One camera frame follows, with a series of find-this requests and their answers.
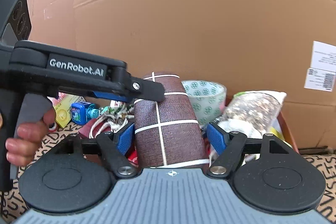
metal bolt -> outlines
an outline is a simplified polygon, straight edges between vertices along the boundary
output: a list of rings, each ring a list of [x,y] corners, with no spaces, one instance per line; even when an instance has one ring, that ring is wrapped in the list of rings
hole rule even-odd
[[[137,82],[134,82],[134,83],[133,83],[133,88],[134,88],[135,90],[139,90],[139,89],[140,89],[140,85],[139,85]]]
[[[214,175],[223,175],[226,173],[226,168],[223,166],[212,166],[210,172]]]
[[[133,174],[135,172],[135,169],[133,168],[133,167],[131,167],[131,166],[122,166],[122,167],[120,167],[119,169],[118,169],[118,173],[120,174],[120,175],[125,175],[125,176],[127,176],[127,175],[131,175],[131,174]]]

human hand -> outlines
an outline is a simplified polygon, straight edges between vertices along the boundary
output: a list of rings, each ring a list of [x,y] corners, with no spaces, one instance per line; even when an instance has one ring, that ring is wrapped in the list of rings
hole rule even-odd
[[[41,146],[43,137],[47,135],[49,125],[55,122],[55,117],[56,113],[52,107],[41,121],[21,124],[17,129],[21,139],[8,138],[6,141],[7,160],[16,166],[29,164]]]

white shipping label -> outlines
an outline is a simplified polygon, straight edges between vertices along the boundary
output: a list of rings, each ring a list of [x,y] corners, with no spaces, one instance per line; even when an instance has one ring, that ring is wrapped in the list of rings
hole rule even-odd
[[[314,41],[310,67],[336,72],[336,46]]]
[[[335,72],[309,68],[307,70],[305,89],[332,91],[335,82]]]

barcode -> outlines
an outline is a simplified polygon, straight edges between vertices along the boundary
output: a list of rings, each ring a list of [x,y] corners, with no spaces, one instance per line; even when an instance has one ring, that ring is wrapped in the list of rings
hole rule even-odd
[[[335,78],[335,75],[332,75],[330,73],[326,73],[325,74],[325,76],[324,76],[324,82],[323,82],[323,87],[326,90],[331,90],[333,88],[334,78]]]

bag of food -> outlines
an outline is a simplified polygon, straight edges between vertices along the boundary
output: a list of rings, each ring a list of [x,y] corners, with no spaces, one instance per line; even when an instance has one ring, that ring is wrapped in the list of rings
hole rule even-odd
[[[269,90],[239,92],[224,110],[218,126],[226,132],[240,131],[248,138],[260,139],[270,131],[286,95]]]

